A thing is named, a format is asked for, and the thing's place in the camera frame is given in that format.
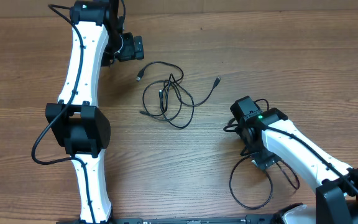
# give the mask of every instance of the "cable plug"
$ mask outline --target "cable plug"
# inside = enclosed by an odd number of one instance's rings
[[[217,87],[219,82],[221,82],[221,76],[220,75],[215,79],[213,88]]]
[[[136,81],[140,81],[142,77],[144,76],[144,69],[140,70],[139,73],[136,76]]]

